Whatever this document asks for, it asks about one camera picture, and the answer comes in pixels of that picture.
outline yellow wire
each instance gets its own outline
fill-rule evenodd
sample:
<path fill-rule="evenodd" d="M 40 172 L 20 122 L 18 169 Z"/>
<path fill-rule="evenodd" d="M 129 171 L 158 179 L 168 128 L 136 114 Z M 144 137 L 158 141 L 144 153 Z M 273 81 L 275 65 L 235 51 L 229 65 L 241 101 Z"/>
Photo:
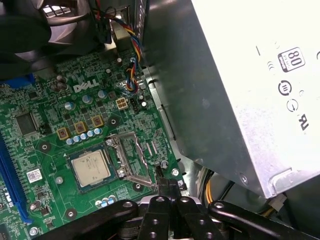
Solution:
<path fill-rule="evenodd" d="M 205 197 L 206 197 L 206 201 L 208 202 L 208 204 L 210 204 L 210 198 L 209 198 L 209 191 L 208 191 L 208 184 L 205 187 Z"/>
<path fill-rule="evenodd" d="M 270 209 L 268 209 L 266 212 L 264 212 L 263 214 L 262 214 L 262 216 L 264 216 L 264 217 L 269 217 L 269 215 L 272 213 L 274 211 L 274 208 L 273 207 L 271 207 Z"/>
<path fill-rule="evenodd" d="M 209 199 L 210 199 L 210 203 L 212 203 L 214 200 L 212 198 L 212 195 L 211 195 L 211 181 L 209 180 L 208 182 L 208 190 L 209 190 Z"/>

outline white label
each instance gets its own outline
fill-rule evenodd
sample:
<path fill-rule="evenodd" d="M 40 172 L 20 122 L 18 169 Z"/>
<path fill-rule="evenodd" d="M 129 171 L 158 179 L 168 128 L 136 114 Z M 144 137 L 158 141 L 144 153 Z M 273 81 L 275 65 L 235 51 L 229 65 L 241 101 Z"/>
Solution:
<path fill-rule="evenodd" d="M 81 85 L 74 85 L 73 86 L 73 90 L 75 93 L 80 93 L 82 90 L 87 90 L 88 88 L 91 89 L 93 87 L 99 86 L 100 84 L 98 82 L 96 82 L 95 79 L 91 81 L 87 81 L 87 82 L 83 82 L 81 83 Z"/>
<path fill-rule="evenodd" d="M 28 177 L 29 183 L 31 184 L 42 179 L 40 169 L 29 171 L 26 173 L 26 175 Z"/>

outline chip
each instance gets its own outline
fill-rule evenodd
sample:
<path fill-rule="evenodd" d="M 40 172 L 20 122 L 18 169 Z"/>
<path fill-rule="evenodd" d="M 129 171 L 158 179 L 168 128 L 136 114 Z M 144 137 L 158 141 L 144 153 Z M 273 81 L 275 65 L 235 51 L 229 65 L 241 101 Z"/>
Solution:
<path fill-rule="evenodd" d="M 101 127 L 104 125 L 104 121 L 102 120 L 102 117 L 100 115 L 94 116 L 91 118 L 93 126 L 96 128 Z"/>
<path fill-rule="evenodd" d="M 118 80 L 121 80 L 123 77 L 122 77 L 122 74 L 121 73 L 118 73 L 117 75 L 116 75 L 116 79 L 118 79 Z"/>
<path fill-rule="evenodd" d="M 65 115 L 64 115 L 64 119 L 65 120 L 69 120 L 71 117 L 70 117 L 70 114 L 69 113 L 66 113 Z"/>
<path fill-rule="evenodd" d="M 81 188 L 94 186 L 111 176 L 101 149 L 84 153 L 71 160 L 71 164 Z"/>
<path fill-rule="evenodd" d="M 76 122 L 74 127 L 77 134 L 82 134 L 87 131 L 87 127 L 83 121 Z"/>
<path fill-rule="evenodd" d="M 0 240 L 10 240 L 10 239 L 11 238 L 6 228 L 6 225 L 4 223 L 0 224 Z"/>
<path fill-rule="evenodd" d="M 96 105 L 100 108 L 100 107 L 102 107 L 104 104 L 102 103 L 102 101 L 97 101 L 97 102 L 96 102 Z"/>
<path fill-rule="evenodd" d="M 60 129 L 58 129 L 56 131 L 56 134 L 58 134 L 58 137 L 60 140 L 66 140 L 66 139 L 70 138 L 69 131 L 66 127 L 62 127 Z"/>
<path fill-rule="evenodd" d="M 31 112 L 25 112 L 15 117 L 22 135 L 31 135 L 37 132 L 37 126 Z"/>
<path fill-rule="evenodd" d="M 37 93 L 35 91 L 31 91 L 28 93 L 29 98 L 32 99 L 36 99 L 38 97 Z"/>

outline colored wires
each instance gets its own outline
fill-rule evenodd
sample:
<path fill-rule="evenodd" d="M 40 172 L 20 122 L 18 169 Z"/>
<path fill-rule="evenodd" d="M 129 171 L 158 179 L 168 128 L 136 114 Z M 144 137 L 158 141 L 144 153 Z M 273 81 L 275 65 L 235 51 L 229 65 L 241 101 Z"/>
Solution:
<path fill-rule="evenodd" d="M 138 83 L 135 77 L 136 70 L 139 66 L 139 63 L 141 61 L 141 48 L 140 48 L 140 42 L 138 37 L 136 36 L 133 29 L 126 23 L 124 23 L 121 19 L 116 17 L 117 11 L 113 7 L 108 7 L 105 11 L 101 11 L 100 9 L 100 0 L 95 0 L 95 4 L 97 7 L 97 15 L 96 19 L 100 21 L 102 18 L 109 19 L 111 21 L 115 21 L 119 25 L 121 25 L 124 30 L 127 31 L 127 33 L 131 37 L 131 43 L 135 52 L 134 60 L 131 61 L 129 67 L 126 69 L 126 89 L 131 93 L 136 93 L 138 91 Z M 108 14 L 107 11 L 109 9 L 114 9 L 115 14 L 111 15 Z"/>

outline sticker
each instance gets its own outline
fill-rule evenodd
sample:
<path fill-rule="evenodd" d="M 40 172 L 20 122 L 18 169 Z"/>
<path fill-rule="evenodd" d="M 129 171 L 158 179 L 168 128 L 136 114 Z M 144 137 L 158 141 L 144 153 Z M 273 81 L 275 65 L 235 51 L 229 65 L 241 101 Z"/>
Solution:
<path fill-rule="evenodd" d="M 299 47 L 292 48 L 278 54 L 282 70 L 287 73 L 306 64 L 304 56 Z"/>
<path fill-rule="evenodd" d="M 29 171 L 26 173 L 26 175 L 28 177 L 29 183 L 31 184 L 42 179 L 40 169 Z"/>

